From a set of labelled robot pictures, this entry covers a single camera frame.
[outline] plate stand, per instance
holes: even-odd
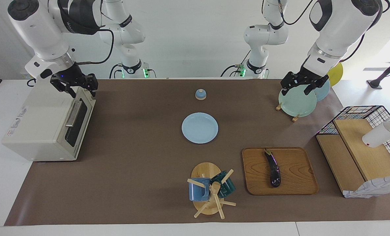
[[[275,108],[275,110],[280,111],[280,110],[281,110],[281,106],[282,106],[282,103],[280,103],[280,104]],[[300,119],[300,114],[298,114],[296,117],[294,117],[291,121],[292,121],[292,122],[296,122],[296,121],[298,121],[298,119]]]

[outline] table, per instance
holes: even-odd
[[[194,92],[204,88],[207,100]],[[101,81],[78,160],[33,163],[6,225],[171,224],[390,220],[390,194],[345,199],[314,134],[342,108],[331,92],[296,123],[276,112],[278,80]],[[180,124],[193,112],[214,116],[215,140],[195,145]],[[240,152],[246,147],[302,147],[320,192],[312,196],[252,196],[243,189]],[[193,218],[186,179],[198,163],[234,169],[238,191],[226,219]]]
[[[12,119],[21,108],[24,100],[30,92],[29,87],[25,86],[24,80],[5,80],[0,86],[0,137],[7,130]],[[348,88],[355,86],[354,81],[341,81],[339,88],[342,93],[340,96],[343,106],[351,105],[370,105],[372,102],[364,102],[367,98],[364,94],[356,93],[351,97],[347,91]],[[377,99],[377,103],[388,105],[390,101],[386,96]],[[29,170],[31,163],[22,159],[14,152],[5,148],[0,143],[0,226],[4,224],[5,219],[11,209],[12,203],[17,196],[18,190]],[[234,227],[228,227],[227,224],[159,224],[159,225],[69,225],[69,226],[19,226],[19,227],[0,227],[0,235],[123,235],[127,232],[131,235],[181,235],[185,231],[188,235],[196,235],[194,229],[214,230],[225,233],[226,235],[240,235],[240,229],[247,234],[274,235],[279,233],[287,236],[312,236],[312,235],[366,235],[378,236],[383,233],[390,235],[390,221],[347,221],[347,222],[289,222],[289,223],[254,223],[251,224],[232,224]]]

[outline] dish rack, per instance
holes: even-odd
[[[389,117],[390,113],[384,106],[350,106],[344,108],[316,134],[339,188],[344,194],[345,191],[354,192],[364,189],[364,183],[367,181],[390,176],[390,166],[385,165],[390,162],[390,140],[384,143],[384,147],[381,145],[378,148],[366,147],[361,141],[361,137],[366,132]],[[384,153],[384,155],[377,156],[376,153]],[[379,164],[384,166],[383,170],[377,170]]]

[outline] white cloth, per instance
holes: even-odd
[[[356,191],[343,191],[346,198],[370,198],[390,193],[390,176],[375,178],[363,183]]]

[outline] eggplant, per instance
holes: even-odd
[[[279,172],[279,166],[275,161],[272,151],[265,149],[264,153],[271,170],[270,184],[272,187],[277,188],[281,185],[281,173]]]

